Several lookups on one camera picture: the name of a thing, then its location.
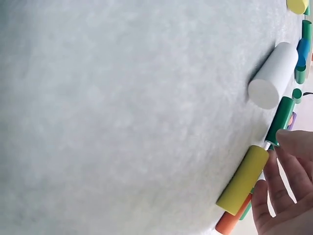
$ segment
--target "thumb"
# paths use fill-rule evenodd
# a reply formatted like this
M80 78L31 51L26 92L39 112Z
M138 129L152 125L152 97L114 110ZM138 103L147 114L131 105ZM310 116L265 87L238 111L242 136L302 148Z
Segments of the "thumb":
M280 147L287 153L313 161L313 132L280 129L276 138Z

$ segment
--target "white fuzzy surface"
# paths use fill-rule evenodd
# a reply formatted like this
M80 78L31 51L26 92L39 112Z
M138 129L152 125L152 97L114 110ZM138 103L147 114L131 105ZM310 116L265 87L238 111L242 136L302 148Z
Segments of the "white fuzzy surface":
M2 0L0 234L210 233L275 113L247 84L302 18L285 0Z

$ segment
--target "yellow foam cylinder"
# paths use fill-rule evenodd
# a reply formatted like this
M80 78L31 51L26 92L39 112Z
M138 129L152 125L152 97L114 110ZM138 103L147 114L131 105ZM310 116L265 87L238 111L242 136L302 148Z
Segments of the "yellow foam cylinder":
M287 7L295 14L302 15L309 6L309 0L287 0Z
M252 145L226 186L216 205L232 215L236 215L257 182L266 162L268 152Z

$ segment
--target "hand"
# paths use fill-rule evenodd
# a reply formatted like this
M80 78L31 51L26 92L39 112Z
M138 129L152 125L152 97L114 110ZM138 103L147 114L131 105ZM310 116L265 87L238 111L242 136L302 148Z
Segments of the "hand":
M280 147L269 151L265 179L258 181L252 197L253 219L259 235L313 234L313 132L284 131L276 134ZM279 174L278 157L297 200L294 203ZM268 191L276 213L268 210Z

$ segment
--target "orange foam cylinder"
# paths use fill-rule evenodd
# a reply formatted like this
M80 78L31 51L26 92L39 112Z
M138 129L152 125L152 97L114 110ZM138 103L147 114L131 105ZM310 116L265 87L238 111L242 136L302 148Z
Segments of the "orange foam cylinder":
M244 214L246 208L248 207L251 201L251 198L252 194L249 193L248 197L245 199L243 205L240 207L236 215L232 215L225 211L225 213L215 226L216 231L223 235L229 235L231 231L233 231L234 227L236 226L241 216Z

